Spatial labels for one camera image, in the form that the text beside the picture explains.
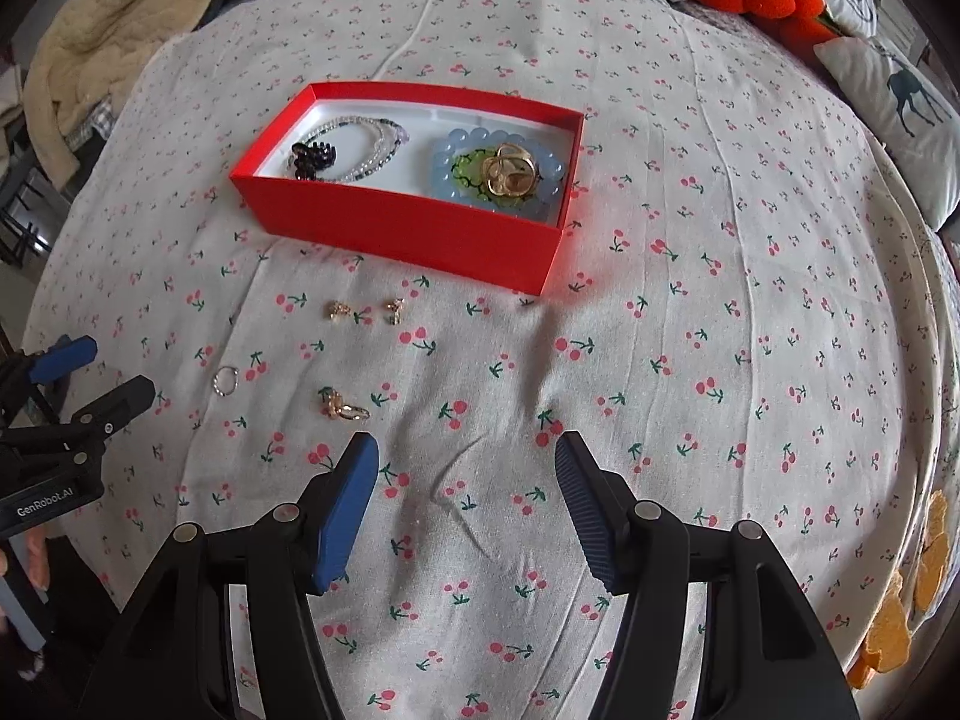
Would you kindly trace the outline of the person's left hand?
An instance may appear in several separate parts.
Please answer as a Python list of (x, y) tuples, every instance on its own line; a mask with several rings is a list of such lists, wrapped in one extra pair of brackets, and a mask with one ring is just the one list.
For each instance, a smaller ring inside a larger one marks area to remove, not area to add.
[(26, 575), (31, 585), (41, 593), (46, 593), (50, 583), (49, 556), (47, 555), (47, 527), (37, 525), (25, 533), (13, 538), (13, 546), (9, 550), (0, 551), (0, 577), (7, 577), (11, 560), (18, 557), (23, 551), (26, 556)]

